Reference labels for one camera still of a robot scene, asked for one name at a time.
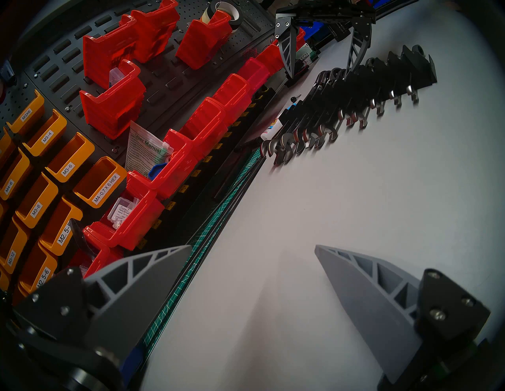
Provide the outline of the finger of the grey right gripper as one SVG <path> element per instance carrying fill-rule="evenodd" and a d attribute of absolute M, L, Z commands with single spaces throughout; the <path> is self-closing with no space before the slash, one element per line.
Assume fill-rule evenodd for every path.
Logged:
<path fill-rule="evenodd" d="M 346 16 L 353 28 L 353 35 L 348 54 L 345 77 L 356 70 L 363 61 L 366 51 L 371 45 L 373 17 Z"/>
<path fill-rule="evenodd" d="M 284 68 L 294 79 L 296 62 L 296 42 L 299 27 L 296 26 L 295 15 L 276 15 L 275 38 L 278 41 Z"/>

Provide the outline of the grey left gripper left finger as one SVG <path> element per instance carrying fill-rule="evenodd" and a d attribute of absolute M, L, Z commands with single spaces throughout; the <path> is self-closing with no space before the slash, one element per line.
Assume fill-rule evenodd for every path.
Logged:
<path fill-rule="evenodd" d="M 162 308 L 191 252 L 181 245 L 132 255 L 86 278 L 79 267 L 62 270 L 13 308 L 20 339 L 69 363 L 97 351 L 121 363 Z"/>

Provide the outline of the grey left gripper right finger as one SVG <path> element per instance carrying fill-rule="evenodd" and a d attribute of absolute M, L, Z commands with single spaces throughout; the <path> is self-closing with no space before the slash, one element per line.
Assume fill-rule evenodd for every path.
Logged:
<path fill-rule="evenodd" d="M 477 354 L 490 310 L 444 272 L 429 267 L 416 278 L 325 245 L 315 255 L 383 371 L 379 384 L 442 384 Z"/>

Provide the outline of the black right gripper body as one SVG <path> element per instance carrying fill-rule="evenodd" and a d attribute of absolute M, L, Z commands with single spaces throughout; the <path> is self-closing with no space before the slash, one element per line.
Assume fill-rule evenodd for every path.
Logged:
<path fill-rule="evenodd" d="M 361 17 L 376 23 L 376 10 L 368 1 L 298 1 L 276 11 L 276 20 L 287 18 L 291 23 L 336 23 Z"/>

